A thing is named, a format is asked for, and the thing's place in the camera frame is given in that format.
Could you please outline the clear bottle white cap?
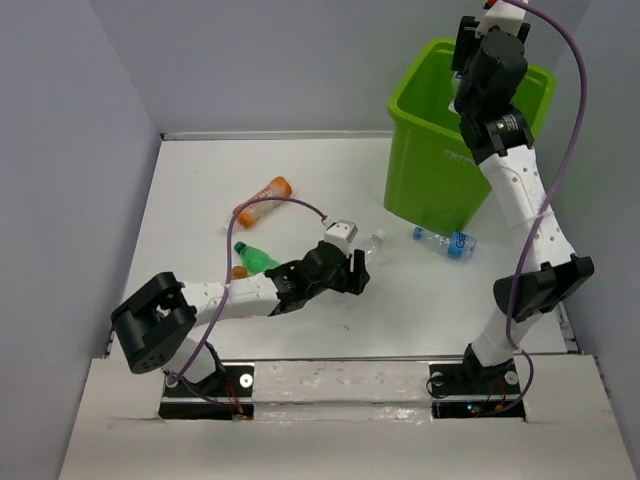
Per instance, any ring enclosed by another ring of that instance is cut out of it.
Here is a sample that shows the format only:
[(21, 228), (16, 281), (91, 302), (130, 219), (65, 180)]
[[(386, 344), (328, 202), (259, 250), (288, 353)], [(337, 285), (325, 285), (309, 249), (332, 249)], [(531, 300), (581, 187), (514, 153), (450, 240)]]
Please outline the clear bottle white cap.
[(381, 252), (386, 245), (387, 233), (384, 229), (374, 230), (361, 244), (361, 250), (365, 254), (365, 265), (372, 267), (381, 258)]

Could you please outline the clear plastic bottle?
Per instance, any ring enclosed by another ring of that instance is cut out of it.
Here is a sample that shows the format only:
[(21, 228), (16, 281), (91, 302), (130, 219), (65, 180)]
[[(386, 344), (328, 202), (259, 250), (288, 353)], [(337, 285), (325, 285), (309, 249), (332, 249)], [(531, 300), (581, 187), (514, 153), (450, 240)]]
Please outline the clear plastic bottle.
[(460, 82), (462, 80), (462, 77), (463, 77), (462, 73), (459, 72), (459, 71), (456, 71), (453, 74), (453, 77), (451, 79), (452, 98), (451, 98), (451, 101), (449, 103), (448, 108), (453, 113), (457, 112), (456, 107), (455, 107), (455, 100), (456, 100), (456, 97), (457, 97), (457, 94), (458, 94), (458, 89), (459, 89), (459, 85), (460, 85)]

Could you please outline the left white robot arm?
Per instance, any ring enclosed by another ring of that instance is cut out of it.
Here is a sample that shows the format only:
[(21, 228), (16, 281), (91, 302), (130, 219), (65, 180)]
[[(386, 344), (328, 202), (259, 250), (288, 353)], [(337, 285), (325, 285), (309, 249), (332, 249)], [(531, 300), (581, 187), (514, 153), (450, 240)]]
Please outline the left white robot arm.
[(302, 309), (326, 291), (360, 295), (370, 280), (366, 254), (345, 254), (321, 241), (302, 259), (263, 273), (221, 283), (180, 282), (161, 272), (110, 315), (130, 371), (140, 375), (161, 369), (183, 378), (195, 392), (209, 395), (221, 383), (223, 366), (214, 349), (195, 354), (190, 332), (209, 322), (274, 317)]

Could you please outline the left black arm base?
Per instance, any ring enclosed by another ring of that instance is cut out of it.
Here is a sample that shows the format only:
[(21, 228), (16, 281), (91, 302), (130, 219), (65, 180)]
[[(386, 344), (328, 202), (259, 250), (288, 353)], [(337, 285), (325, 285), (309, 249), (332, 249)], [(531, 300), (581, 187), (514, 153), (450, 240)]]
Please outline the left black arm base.
[(182, 383), (175, 387), (165, 386), (158, 415), (165, 420), (252, 420), (255, 365), (230, 362), (224, 367), (226, 377), (204, 395)]

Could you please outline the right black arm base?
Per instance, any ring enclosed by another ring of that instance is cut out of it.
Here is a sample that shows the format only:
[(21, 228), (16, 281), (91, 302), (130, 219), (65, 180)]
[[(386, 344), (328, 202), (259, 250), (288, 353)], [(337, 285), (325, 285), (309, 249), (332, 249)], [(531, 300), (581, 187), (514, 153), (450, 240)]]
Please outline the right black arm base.
[(432, 398), (434, 419), (526, 419), (522, 400), (507, 408), (521, 394), (513, 361), (484, 377), (472, 379), (464, 375), (461, 363), (430, 364), (425, 388)]

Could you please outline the short orange juice bottle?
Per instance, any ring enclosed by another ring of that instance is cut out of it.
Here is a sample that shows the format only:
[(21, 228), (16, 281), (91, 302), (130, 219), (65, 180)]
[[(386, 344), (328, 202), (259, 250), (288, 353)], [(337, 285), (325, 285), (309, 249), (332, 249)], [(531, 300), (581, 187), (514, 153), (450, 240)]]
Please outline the short orange juice bottle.
[(231, 280), (240, 280), (248, 276), (249, 272), (247, 268), (242, 265), (234, 266), (231, 270)]

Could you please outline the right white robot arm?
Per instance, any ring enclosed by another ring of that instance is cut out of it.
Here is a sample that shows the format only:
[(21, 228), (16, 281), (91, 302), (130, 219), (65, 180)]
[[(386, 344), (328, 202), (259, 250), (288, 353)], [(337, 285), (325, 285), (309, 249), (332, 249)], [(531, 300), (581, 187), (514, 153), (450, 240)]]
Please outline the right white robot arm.
[(482, 392), (507, 371), (531, 327), (594, 273), (564, 236), (538, 172), (534, 135), (513, 98), (528, 71), (529, 26), (461, 19), (451, 68), (462, 139), (502, 209), (521, 254), (513, 275), (495, 281), (496, 308), (464, 353), (456, 380)]

